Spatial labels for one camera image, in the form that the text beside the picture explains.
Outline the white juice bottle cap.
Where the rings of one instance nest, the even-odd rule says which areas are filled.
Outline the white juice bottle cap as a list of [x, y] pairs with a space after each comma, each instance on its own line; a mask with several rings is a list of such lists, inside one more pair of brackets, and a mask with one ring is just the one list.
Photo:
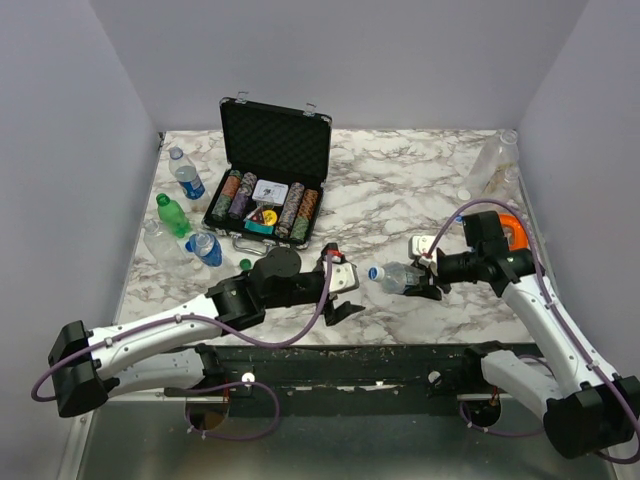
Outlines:
[[467, 201], [471, 198], [471, 194], [467, 190], [460, 190], [457, 193], [457, 196], [460, 200]]

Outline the blue label water bottle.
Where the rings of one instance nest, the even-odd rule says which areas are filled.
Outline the blue label water bottle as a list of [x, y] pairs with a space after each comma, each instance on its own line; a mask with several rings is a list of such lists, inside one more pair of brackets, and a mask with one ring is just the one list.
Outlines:
[[199, 173], [179, 147], [169, 149], [169, 170], [189, 200], [198, 200], [206, 192]]

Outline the clear bottle green-blue label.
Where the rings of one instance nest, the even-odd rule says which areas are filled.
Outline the clear bottle green-blue label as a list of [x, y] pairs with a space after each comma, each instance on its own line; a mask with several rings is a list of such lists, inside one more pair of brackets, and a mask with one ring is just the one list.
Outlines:
[[421, 278], [425, 275], [425, 271], [399, 262], [374, 266], [383, 267], [385, 270], [384, 280], [375, 283], [387, 294], [403, 295], [408, 287], [419, 285]]

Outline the clear Pocari Sweat bottle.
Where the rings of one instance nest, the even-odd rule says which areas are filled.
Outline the clear Pocari Sweat bottle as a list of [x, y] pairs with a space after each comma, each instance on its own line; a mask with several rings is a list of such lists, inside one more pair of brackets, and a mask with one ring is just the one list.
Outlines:
[[516, 209], [521, 200], [520, 172], [516, 165], [509, 166], [497, 173], [493, 198]]

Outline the square clear juice bottle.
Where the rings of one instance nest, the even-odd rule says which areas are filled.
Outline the square clear juice bottle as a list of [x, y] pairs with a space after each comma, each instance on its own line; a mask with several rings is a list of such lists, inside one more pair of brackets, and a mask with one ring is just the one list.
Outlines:
[[478, 197], [484, 191], [498, 170], [517, 163], [517, 142], [515, 130], [499, 131], [486, 140], [464, 182], [472, 197]]

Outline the black poker chip case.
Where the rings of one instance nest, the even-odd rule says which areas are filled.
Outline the black poker chip case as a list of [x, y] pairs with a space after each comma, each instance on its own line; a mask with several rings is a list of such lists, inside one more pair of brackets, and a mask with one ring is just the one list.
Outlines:
[[[312, 108], [299, 110], [237, 97], [222, 98], [219, 109], [228, 167], [217, 182], [203, 227], [223, 236], [306, 249], [319, 217], [329, 173], [332, 117]], [[298, 240], [275, 233], [267, 235], [247, 230], [242, 218], [216, 219], [215, 204], [233, 170], [286, 185], [298, 182], [316, 191], [318, 199], [305, 236]]]

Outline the yellow dealer chip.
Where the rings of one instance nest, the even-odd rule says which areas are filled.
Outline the yellow dealer chip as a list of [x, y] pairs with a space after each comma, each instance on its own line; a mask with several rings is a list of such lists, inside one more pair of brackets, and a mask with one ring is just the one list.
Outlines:
[[274, 210], [265, 210], [262, 212], [263, 223], [266, 226], [273, 226], [278, 221], [278, 216]]

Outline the crushed clear bottle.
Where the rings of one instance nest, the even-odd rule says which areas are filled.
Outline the crushed clear bottle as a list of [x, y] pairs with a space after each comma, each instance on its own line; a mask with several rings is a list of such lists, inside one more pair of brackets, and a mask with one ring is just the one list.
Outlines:
[[143, 242], [154, 259], [163, 267], [178, 268], [188, 265], [188, 258], [174, 236], [153, 219], [143, 222]]

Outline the black front rail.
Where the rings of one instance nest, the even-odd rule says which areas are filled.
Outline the black front rail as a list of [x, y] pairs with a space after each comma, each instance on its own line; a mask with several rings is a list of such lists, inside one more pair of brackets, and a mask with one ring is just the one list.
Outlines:
[[455, 415], [465, 403], [474, 420], [497, 421], [508, 396], [481, 377], [478, 344], [301, 346], [279, 350], [199, 346], [204, 377], [168, 396], [204, 396], [222, 387], [236, 417], [269, 412], [270, 387], [284, 416]]

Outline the white blue water cap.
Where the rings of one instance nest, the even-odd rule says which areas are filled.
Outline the white blue water cap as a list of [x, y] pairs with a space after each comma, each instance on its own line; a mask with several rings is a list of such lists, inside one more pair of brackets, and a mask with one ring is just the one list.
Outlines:
[[368, 270], [368, 278], [374, 282], [382, 282], [385, 278], [385, 270], [380, 266], [372, 266]]

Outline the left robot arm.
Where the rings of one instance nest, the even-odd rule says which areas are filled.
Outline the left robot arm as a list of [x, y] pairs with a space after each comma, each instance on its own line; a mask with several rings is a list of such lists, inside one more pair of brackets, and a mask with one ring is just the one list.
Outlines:
[[334, 325], [359, 307], [334, 306], [334, 298], [359, 286], [356, 266], [334, 243], [315, 268], [302, 269], [298, 253], [272, 249], [254, 266], [219, 281], [206, 293], [168, 311], [124, 325], [90, 329], [81, 320], [63, 326], [48, 355], [57, 412], [71, 418], [109, 399], [158, 388], [214, 393], [224, 375], [205, 341], [261, 324], [269, 309], [314, 306], [312, 318]]

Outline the loose green bottle cap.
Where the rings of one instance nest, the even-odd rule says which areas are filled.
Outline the loose green bottle cap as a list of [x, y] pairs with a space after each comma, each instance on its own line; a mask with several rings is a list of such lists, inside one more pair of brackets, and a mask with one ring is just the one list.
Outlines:
[[243, 271], [248, 271], [248, 270], [251, 269], [252, 263], [251, 263], [251, 261], [249, 259], [242, 259], [239, 262], [239, 266]]

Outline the green soda bottle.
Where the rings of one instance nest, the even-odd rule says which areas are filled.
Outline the green soda bottle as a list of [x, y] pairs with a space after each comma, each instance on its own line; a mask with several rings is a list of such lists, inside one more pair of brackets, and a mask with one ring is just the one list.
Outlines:
[[177, 238], [185, 238], [191, 231], [191, 224], [179, 203], [164, 193], [155, 197], [157, 213], [162, 223]]

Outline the blue crushed bottle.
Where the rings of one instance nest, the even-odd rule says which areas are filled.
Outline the blue crushed bottle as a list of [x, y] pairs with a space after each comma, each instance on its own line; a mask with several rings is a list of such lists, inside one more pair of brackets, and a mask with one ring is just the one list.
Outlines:
[[187, 240], [185, 248], [208, 267], [220, 267], [222, 265], [221, 245], [211, 233], [198, 232], [192, 234]]

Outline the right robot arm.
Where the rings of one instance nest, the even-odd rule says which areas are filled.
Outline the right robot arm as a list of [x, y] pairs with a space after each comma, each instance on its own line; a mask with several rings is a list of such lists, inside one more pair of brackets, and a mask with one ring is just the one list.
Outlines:
[[408, 256], [426, 272], [409, 296], [439, 299], [455, 283], [486, 283], [515, 313], [549, 373], [498, 342], [474, 345], [460, 367], [469, 390], [488, 386], [533, 413], [567, 459], [602, 456], [639, 435], [639, 380], [623, 377], [581, 333], [559, 301], [532, 246], [510, 246], [500, 216], [489, 210], [461, 219], [467, 251], [445, 254], [438, 236], [414, 236]]

